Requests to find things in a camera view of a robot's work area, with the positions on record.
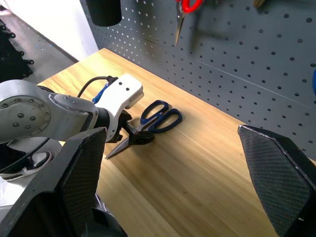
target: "black padded panel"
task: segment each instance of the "black padded panel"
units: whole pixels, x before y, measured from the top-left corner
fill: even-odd
[[[104,133],[85,141],[61,184],[61,196],[77,236],[81,236],[88,212],[93,206],[104,143]]]
[[[252,184],[276,233],[296,236],[314,202],[314,190],[282,144],[290,150],[299,149],[290,139],[263,129],[240,126],[238,133]]]
[[[104,128],[68,139],[0,223],[0,237],[80,237],[93,205],[105,140]]]

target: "metal blade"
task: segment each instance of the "metal blade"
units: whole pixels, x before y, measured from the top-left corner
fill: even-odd
[[[126,148],[129,147],[128,144],[128,138],[125,138],[120,144],[118,144],[108,155],[107,155],[107,159],[112,158],[113,156],[115,156],[116,154],[124,151]]]
[[[177,30],[176,30],[175,47],[177,46],[177,43],[178,43],[184,17],[185,17],[185,14],[182,10],[181,1],[178,1],[177,2]]]

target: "wooden table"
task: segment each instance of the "wooden table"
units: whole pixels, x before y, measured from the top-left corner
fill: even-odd
[[[152,143],[102,162],[97,192],[128,235],[276,237],[250,181],[237,134],[242,122],[106,49],[41,84],[76,96],[92,77],[124,73],[144,87],[128,110],[133,118],[156,99],[184,116]],[[103,85],[94,82],[82,97],[91,100]],[[116,145],[106,144],[105,154]]]

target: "scissors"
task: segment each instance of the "scissors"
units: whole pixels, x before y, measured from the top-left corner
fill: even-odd
[[[186,13],[191,13],[195,11],[203,2],[203,0],[196,0],[192,7],[190,7],[190,0],[176,0],[177,4],[177,30],[176,30],[176,43],[177,46],[178,39],[180,36],[183,20]]]
[[[157,106],[163,105],[163,108],[156,112],[154,115],[146,118],[147,115]],[[172,115],[176,115],[178,118],[173,123],[169,124],[166,127],[158,128],[166,120],[168,120]],[[150,106],[148,106],[140,116],[140,125],[136,128],[137,131],[149,131],[153,134],[167,132],[173,129],[182,121],[182,115],[180,111],[173,108],[169,110],[169,104],[162,100],[156,100]],[[115,156],[116,154],[122,152],[126,148],[130,147],[129,137],[125,138],[119,145],[117,145],[108,155],[107,159]]]

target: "blue-handled scissors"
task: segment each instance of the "blue-handled scissors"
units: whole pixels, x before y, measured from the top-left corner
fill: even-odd
[[[154,115],[146,118],[147,115],[157,106],[163,105],[163,108],[156,112]],[[166,120],[168,120],[172,115],[176,115],[178,118],[173,123],[166,127],[158,128]],[[149,131],[151,133],[163,133],[173,129],[182,121],[182,115],[180,111],[173,108],[169,110],[169,104],[162,100],[156,100],[150,106],[148,106],[142,113],[140,117],[140,125],[136,128],[137,131]],[[115,156],[116,154],[122,152],[132,144],[129,143],[129,137],[125,138],[119,145],[117,145],[108,155],[107,159]]]

